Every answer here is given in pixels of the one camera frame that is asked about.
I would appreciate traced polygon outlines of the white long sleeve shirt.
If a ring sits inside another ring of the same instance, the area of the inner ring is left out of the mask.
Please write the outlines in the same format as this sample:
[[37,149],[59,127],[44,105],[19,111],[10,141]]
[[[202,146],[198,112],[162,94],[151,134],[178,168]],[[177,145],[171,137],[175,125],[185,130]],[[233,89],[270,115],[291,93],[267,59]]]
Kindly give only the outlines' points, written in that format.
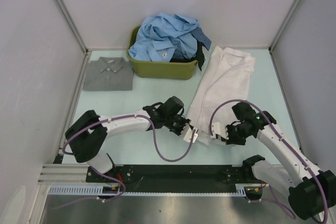
[[207,146],[224,144],[209,135],[211,116],[226,101],[248,98],[256,61],[250,53],[215,47],[187,113],[191,124],[199,129],[198,141]]

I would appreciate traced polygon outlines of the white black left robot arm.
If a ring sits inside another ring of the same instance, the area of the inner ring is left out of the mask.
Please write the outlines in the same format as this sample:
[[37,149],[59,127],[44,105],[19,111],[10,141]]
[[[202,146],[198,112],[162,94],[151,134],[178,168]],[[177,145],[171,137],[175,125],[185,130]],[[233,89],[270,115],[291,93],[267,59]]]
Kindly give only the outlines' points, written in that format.
[[62,152],[71,155],[77,163],[87,163],[105,182],[115,178],[116,169],[107,153],[101,151],[104,141],[130,132],[167,128],[190,145],[196,142],[197,128],[183,115],[183,102],[172,96],[164,103],[158,102],[124,115],[103,116],[95,110],[86,111],[66,132]]

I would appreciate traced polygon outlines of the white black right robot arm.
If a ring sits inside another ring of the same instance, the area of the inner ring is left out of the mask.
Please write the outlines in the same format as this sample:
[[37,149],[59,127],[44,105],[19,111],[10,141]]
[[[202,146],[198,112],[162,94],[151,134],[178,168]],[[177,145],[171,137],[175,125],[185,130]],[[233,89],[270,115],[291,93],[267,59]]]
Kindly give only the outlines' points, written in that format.
[[302,220],[325,214],[335,206],[335,174],[323,171],[293,146],[267,111],[251,102],[235,99],[232,111],[237,124],[227,125],[228,137],[235,140],[253,136],[263,143],[280,161],[278,170],[260,157],[242,169],[243,179],[267,182],[288,199],[294,213]]

